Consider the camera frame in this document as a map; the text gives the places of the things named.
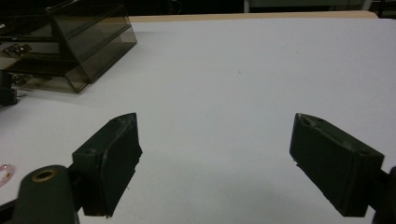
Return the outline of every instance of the cable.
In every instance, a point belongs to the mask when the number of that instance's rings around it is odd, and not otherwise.
[[[350,4],[350,0],[347,1],[347,4],[346,4],[346,11],[349,9],[349,4]]]
[[[183,5],[182,5],[181,2],[179,2],[178,0],[171,0],[171,2],[176,2],[176,3],[178,3],[178,5],[180,6],[180,8],[179,8],[179,10],[178,10],[178,13],[177,13],[177,15],[179,15],[180,12],[181,12],[181,9],[183,9]]]
[[[382,18],[382,13],[384,12],[384,5],[385,5],[385,0],[381,0],[381,3],[378,8],[378,18]]]

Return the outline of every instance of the floor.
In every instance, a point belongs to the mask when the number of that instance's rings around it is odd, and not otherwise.
[[[167,14],[218,14],[242,13],[241,0],[124,0],[130,16],[167,15]],[[380,0],[374,0],[370,11],[379,15]],[[329,11],[329,10],[359,10],[358,7],[270,7],[252,8],[255,12],[292,12],[292,11]],[[386,0],[380,18],[396,19],[396,0]]]

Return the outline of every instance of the white table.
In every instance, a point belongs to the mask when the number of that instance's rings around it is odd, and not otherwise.
[[[21,91],[0,108],[16,198],[136,112],[144,154],[111,219],[89,223],[370,223],[343,218],[289,154],[294,114],[328,120],[396,163],[396,23],[357,19],[139,22],[138,45],[81,95]]]

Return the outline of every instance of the transparent plastic container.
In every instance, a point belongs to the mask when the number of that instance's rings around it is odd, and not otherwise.
[[[0,4],[0,70],[21,89],[81,92],[136,44],[117,1]]]

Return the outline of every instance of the screw hole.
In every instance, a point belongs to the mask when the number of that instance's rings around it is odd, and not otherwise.
[[[35,182],[44,182],[53,178],[56,175],[56,171],[54,170],[44,170],[39,172],[38,174],[33,176],[33,181]]]

